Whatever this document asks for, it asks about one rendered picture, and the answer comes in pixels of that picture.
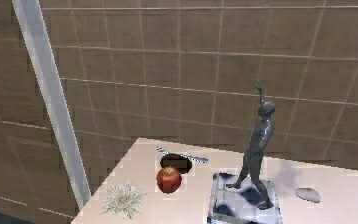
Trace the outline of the red apple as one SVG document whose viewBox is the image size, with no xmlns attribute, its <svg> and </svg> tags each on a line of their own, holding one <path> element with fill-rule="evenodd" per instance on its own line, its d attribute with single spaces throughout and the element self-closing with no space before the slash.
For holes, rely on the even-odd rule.
<svg viewBox="0 0 358 224">
<path fill-rule="evenodd" d="M 166 194 L 175 192 L 182 182 L 181 173 L 174 167 L 162 168 L 156 176 L 158 188 Z"/>
</svg>

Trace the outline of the blue striped pen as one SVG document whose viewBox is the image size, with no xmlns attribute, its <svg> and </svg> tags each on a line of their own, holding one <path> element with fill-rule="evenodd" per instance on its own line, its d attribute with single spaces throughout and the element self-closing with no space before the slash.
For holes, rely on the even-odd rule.
<svg viewBox="0 0 358 224">
<path fill-rule="evenodd" d="M 174 155 L 182 156 L 184 158 L 194 160 L 194 161 L 198 161 L 198 162 L 201 162 L 201 163 L 208 163 L 208 161 L 209 161 L 207 158 L 204 158 L 204 157 L 196 157 L 196 156 L 191 156 L 191 155 L 185 155 L 185 154 L 180 154 L 180 153 L 169 152 L 169 151 L 167 151 L 166 149 L 164 149 L 164 148 L 162 148 L 160 146 L 157 146 L 156 150 L 158 152 L 163 153 L 163 154 L 174 154 Z"/>
</svg>

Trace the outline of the dark brown bowl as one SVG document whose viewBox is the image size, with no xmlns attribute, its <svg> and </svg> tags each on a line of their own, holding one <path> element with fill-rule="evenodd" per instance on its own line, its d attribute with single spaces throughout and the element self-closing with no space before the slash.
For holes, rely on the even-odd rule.
<svg viewBox="0 0 358 224">
<path fill-rule="evenodd" d="M 181 174 L 187 174 L 192 169 L 192 162 L 183 156 L 177 154 L 166 154 L 160 160 L 162 168 L 174 167 Z"/>
</svg>

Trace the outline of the dark grey human statue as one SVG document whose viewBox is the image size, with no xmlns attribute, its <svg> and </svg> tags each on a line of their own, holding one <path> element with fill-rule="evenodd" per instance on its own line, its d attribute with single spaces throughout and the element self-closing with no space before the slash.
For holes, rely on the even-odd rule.
<svg viewBox="0 0 358 224">
<path fill-rule="evenodd" d="M 258 118 L 254 123 L 238 175 L 214 173 L 207 224 L 282 224 L 275 186 L 259 178 L 264 151 L 274 135 L 276 105 L 266 101 L 259 81 Z"/>
</svg>

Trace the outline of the pale spiky plant tuft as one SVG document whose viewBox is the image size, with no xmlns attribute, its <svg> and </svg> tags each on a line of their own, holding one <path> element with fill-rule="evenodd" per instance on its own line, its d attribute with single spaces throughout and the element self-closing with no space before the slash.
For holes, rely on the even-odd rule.
<svg viewBox="0 0 358 224">
<path fill-rule="evenodd" d="M 146 193 L 141 186 L 129 181 L 113 186 L 103 196 L 101 213 L 133 219 L 145 196 Z"/>
</svg>

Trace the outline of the grey flat oval stone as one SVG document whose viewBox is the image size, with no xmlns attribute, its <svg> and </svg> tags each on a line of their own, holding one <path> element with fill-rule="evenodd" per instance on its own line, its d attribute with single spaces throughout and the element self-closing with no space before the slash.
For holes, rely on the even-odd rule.
<svg viewBox="0 0 358 224">
<path fill-rule="evenodd" d="M 312 188 L 296 188 L 295 195 L 302 200 L 319 203 L 321 201 L 320 194 Z"/>
</svg>

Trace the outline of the pale pink table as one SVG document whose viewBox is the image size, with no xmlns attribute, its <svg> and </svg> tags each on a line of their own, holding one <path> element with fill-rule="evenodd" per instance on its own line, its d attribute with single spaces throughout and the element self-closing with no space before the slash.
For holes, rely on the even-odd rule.
<svg viewBox="0 0 358 224">
<path fill-rule="evenodd" d="M 162 154 L 170 152 L 205 157 L 195 161 L 172 194 L 162 193 L 156 184 Z M 212 175 L 240 172 L 241 153 L 138 139 L 71 224 L 207 224 Z M 358 224 L 358 171 L 266 157 L 261 178 L 275 184 L 282 224 Z M 142 187 L 146 196 L 133 219 L 101 213 L 106 191 L 126 181 Z M 319 203 L 302 200 L 296 188 L 312 188 Z"/>
</svg>

